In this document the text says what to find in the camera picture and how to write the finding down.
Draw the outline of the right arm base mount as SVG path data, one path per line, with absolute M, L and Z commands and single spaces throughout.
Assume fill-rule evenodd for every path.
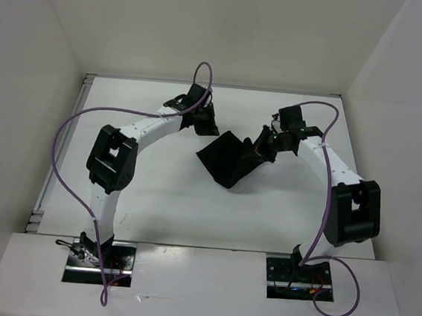
M 297 270 L 289 257 L 266 257 L 266 298 L 333 302 L 332 277 L 328 262 Z

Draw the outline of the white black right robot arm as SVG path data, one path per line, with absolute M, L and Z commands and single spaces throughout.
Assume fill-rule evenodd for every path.
M 253 144 L 255 153 L 267 162 L 274 162 L 279 152 L 294 153 L 327 185 L 327 202 L 316 236 L 312 242 L 294 247 L 295 258 L 289 262 L 290 275 L 298 281 L 312 276 L 315 262 L 331 257 L 334 249 L 378 236 L 381 221 L 379 184 L 351 170 L 327 143 L 339 111 L 322 131 L 307 125 L 301 108 L 296 104 L 279 109 Z

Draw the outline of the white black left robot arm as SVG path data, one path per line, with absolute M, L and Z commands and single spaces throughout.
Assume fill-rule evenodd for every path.
M 89 209 L 94 217 L 81 231 L 80 245 L 91 264 L 99 267 L 110 261 L 118 200 L 134 178 L 140 152 L 191 126 L 198 136 L 218 136 L 214 120 L 212 92 L 194 83 L 187 94 L 163 103 L 152 117 L 122 127 L 103 126 L 86 161 L 92 183 Z

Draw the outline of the black skirt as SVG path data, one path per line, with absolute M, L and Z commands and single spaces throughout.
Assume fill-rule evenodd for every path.
M 226 189 L 264 163 L 250 138 L 242 141 L 231 131 L 221 134 L 196 155 L 211 177 Z

